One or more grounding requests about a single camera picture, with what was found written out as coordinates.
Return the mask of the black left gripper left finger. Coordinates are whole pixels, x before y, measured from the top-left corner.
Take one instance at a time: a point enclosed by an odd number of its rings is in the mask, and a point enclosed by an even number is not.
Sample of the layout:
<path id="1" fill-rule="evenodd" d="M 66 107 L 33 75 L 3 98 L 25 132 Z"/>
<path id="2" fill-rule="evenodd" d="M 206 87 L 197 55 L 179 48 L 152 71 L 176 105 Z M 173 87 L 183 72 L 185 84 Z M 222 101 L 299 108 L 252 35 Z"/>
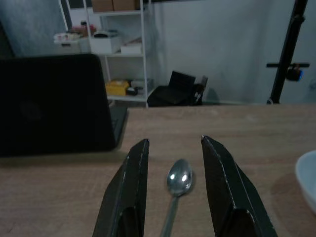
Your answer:
<path id="1" fill-rule="evenodd" d="M 94 237 L 142 237 L 144 235 L 148 139 L 135 144 L 108 184 L 96 219 Z"/>

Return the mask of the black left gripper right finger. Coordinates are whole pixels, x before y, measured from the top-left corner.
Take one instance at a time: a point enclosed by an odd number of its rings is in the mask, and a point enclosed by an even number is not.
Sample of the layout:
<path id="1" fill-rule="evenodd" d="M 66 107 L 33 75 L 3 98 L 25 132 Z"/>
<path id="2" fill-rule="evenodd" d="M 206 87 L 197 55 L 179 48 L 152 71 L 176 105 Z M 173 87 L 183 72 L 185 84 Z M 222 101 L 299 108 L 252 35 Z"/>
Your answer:
<path id="1" fill-rule="evenodd" d="M 275 237 L 257 189 L 220 142 L 201 138 L 205 183 L 217 237 Z"/>

